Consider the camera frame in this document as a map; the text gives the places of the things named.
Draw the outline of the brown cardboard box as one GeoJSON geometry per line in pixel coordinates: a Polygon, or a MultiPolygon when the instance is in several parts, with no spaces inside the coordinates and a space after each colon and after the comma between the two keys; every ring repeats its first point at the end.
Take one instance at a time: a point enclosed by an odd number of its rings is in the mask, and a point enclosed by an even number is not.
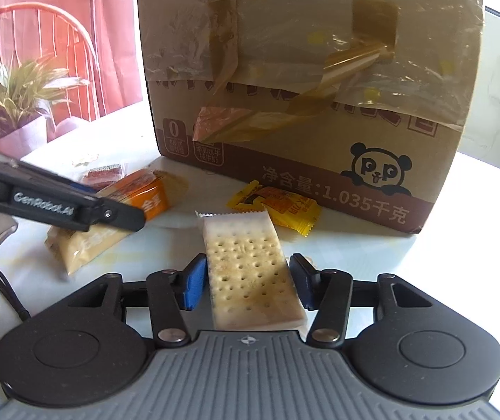
{"type": "Polygon", "coordinates": [[[422,230],[472,102],[482,0],[137,0],[162,155],[422,230]]]}

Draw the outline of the yellow snack packet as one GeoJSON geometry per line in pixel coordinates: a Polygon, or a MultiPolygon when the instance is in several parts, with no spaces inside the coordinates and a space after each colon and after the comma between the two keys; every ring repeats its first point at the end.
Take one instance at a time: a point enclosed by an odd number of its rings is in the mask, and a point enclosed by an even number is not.
{"type": "Polygon", "coordinates": [[[321,215],[317,201],[254,180],[236,192],[227,207],[237,212],[267,211],[275,225],[307,237],[321,215]]]}

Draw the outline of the red jelly snack packet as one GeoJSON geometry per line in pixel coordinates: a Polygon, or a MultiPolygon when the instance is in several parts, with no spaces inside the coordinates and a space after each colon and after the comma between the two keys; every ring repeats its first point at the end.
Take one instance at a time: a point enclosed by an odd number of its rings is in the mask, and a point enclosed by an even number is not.
{"type": "Polygon", "coordinates": [[[94,191],[101,191],[124,176],[125,169],[122,164],[107,164],[84,171],[79,178],[79,183],[94,191]]]}

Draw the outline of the red patterned curtain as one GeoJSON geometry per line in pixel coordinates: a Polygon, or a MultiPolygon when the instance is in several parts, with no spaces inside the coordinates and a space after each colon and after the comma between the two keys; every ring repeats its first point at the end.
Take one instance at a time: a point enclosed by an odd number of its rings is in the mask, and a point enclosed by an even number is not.
{"type": "Polygon", "coordinates": [[[141,102],[137,0],[0,0],[0,152],[141,102]]]}

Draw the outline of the cracker packet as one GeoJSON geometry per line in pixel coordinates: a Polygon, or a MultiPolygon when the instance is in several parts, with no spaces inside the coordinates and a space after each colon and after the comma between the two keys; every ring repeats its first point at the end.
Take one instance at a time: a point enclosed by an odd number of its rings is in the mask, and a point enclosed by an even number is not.
{"type": "Polygon", "coordinates": [[[303,332],[306,313],[269,214],[201,213],[199,219],[214,327],[303,332]]]}

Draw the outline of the orange biscuit packet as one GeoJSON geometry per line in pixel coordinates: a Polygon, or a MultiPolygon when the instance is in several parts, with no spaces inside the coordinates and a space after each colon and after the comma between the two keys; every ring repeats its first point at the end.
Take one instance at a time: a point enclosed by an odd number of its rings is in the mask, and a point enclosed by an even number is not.
{"type": "Polygon", "coordinates": [[[87,230],[53,226],[45,245],[70,275],[178,205],[187,190],[187,180],[169,171],[135,171],[99,191],[104,205],[99,221],[87,230]]]}

